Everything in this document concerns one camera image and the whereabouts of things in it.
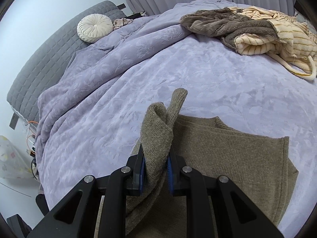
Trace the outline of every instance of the black cable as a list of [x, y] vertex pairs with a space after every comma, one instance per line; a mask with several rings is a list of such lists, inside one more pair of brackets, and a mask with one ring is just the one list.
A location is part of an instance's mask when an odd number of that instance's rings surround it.
[[32, 172], [34, 178], [37, 179], [36, 176], [34, 175], [34, 172], [33, 172], [33, 167], [32, 167], [33, 164], [36, 165], [36, 160], [35, 160], [35, 158], [33, 158], [32, 162], [31, 162], [31, 172]]

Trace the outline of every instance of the folded garment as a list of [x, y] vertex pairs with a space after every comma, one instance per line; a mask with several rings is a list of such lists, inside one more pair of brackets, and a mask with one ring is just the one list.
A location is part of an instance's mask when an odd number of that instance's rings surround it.
[[180, 24], [194, 33], [220, 37], [224, 45], [241, 55], [267, 53], [294, 75], [316, 78], [317, 36], [296, 17], [257, 7], [232, 7], [187, 14]]
[[114, 30], [123, 27], [124, 25], [132, 23], [133, 20], [122, 18], [114, 20]]
[[186, 95], [186, 90], [176, 89], [168, 109], [163, 103], [154, 103], [146, 112], [139, 142], [144, 150], [147, 184], [141, 197], [127, 197], [127, 237], [186, 237], [186, 198], [170, 196], [165, 178], [171, 145], [202, 174], [232, 179], [277, 225], [298, 175], [288, 159], [288, 137], [242, 133], [218, 117], [179, 115]]

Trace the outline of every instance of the triangular cutout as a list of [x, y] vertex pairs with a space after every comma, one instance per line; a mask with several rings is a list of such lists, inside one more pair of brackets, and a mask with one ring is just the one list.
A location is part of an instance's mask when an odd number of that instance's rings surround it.
[[245, 224], [256, 219], [256, 214], [245, 204], [245, 202], [237, 195], [237, 193], [230, 192], [230, 195], [241, 224]]
[[71, 224], [74, 221], [81, 196], [81, 191], [76, 192], [75, 195], [64, 205], [64, 207], [56, 213], [54, 218], [66, 224]]

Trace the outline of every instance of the gray quilted headboard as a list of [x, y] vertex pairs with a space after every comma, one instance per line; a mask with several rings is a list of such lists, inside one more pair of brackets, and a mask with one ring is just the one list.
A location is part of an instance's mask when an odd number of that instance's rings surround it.
[[19, 116], [28, 121], [39, 120], [39, 95], [58, 83], [72, 54], [89, 45], [78, 37], [77, 24], [93, 13], [107, 15], [112, 21], [126, 17], [114, 3], [104, 1], [72, 18], [50, 36], [23, 66], [7, 94], [7, 101]]

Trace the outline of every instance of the cream striped fleece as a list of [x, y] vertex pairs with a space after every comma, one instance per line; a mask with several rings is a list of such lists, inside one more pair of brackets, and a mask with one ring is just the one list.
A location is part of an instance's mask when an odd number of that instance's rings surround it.
[[[255, 34], [242, 34], [235, 38], [237, 52], [241, 55], [259, 55], [266, 53], [282, 64], [294, 75], [306, 80], [316, 78], [317, 35], [312, 33], [307, 23], [299, 23], [296, 17], [282, 12], [264, 10], [255, 6], [242, 9], [230, 7], [231, 11], [250, 17], [253, 20], [268, 20], [272, 23], [279, 37], [261, 37]], [[303, 72], [295, 70], [289, 63]]]

